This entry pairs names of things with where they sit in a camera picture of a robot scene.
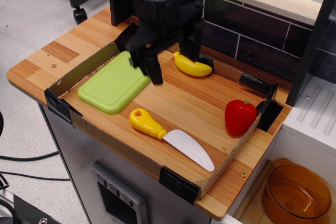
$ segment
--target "toy banana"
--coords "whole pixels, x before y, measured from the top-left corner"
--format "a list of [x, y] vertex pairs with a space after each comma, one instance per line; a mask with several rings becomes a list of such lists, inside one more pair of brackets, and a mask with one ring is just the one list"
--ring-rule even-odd
[[207, 64], [200, 63], [198, 61], [193, 62], [184, 55], [180, 55], [180, 52], [174, 53], [175, 64], [183, 72], [192, 76], [207, 76], [211, 74], [212, 68]]

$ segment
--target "brick wall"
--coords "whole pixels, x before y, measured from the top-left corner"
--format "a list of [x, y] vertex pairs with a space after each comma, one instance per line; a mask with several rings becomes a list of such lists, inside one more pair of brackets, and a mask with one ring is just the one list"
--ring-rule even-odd
[[200, 1], [202, 44], [293, 81], [312, 26], [236, 0]]

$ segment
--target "yellow handle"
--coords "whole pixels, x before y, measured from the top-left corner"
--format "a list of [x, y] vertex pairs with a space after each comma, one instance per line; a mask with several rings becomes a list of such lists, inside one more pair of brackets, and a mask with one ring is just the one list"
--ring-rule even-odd
[[150, 136], [162, 139], [167, 130], [158, 124], [144, 109], [135, 109], [130, 114], [131, 125], [139, 131], [142, 131]]

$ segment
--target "black cable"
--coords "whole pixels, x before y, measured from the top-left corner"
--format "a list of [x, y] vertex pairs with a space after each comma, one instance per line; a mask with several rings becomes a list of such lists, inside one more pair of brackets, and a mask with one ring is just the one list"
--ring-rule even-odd
[[19, 218], [17, 217], [17, 213], [14, 210], [14, 208], [9, 203], [7, 203], [6, 201], [2, 199], [0, 199], [0, 205], [4, 206], [5, 208], [8, 209], [9, 212], [11, 212], [12, 217], [13, 217], [13, 224], [19, 224]]
[[0, 156], [0, 159], [4, 159], [4, 160], [9, 160], [9, 161], [17, 161], [17, 162], [30, 162], [30, 161], [37, 161], [37, 160], [41, 160], [44, 158], [48, 158], [48, 157], [52, 157], [57, 155], [58, 152], [53, 152], [53, 153], [49, 153], [43, 156], [38, 156], [38, 157], [7, 157], [7, 156]]
[[35, 179], [41, 179], [41, 180], [52, 180], [52, 181], [70, 181], [69, 178], [44, 178], [44, 177], [37, 177], [27, 174], [21, 174], [21, 173], [10, 173], [10, 172], [2, 172], [2, 174], [9, 174], [9, 175], [15, 175], [15, 176], [21, 176], [21, 177], [27, 177], [27, 178], [35, 178]]
[[0, 136], [2, 133], [2, 130], [4, 129], [4, 118], [2, 117], [1, 111], [0, 111]]

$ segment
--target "plastic bowl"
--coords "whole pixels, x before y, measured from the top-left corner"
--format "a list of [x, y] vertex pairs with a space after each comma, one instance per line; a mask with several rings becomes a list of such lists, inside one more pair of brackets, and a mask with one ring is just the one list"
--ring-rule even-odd
[[330, 191], [314, 172], [287, 159], [272, 162], [262, 203], [275, 224], [328, 224]]

